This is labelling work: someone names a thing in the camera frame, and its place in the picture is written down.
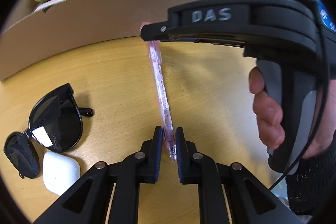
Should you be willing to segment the person's right hand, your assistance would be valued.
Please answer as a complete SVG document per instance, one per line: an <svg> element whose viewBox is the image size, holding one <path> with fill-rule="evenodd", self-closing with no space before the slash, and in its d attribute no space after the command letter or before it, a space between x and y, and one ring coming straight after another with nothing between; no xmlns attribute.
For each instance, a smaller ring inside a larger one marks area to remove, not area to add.
<svg viewBox="0 0 336 224"><path fill-rule="evenodd" d="M281 106L264 91L264 79L257 67L249 73L249 90L254 95L253 111L256 114L259 138L270 149L277 149L285 140L281 126ZM326 102L321 124L304 159L320 155L331 145L335 133L335 80L329 83L329 97Z"/></svg>

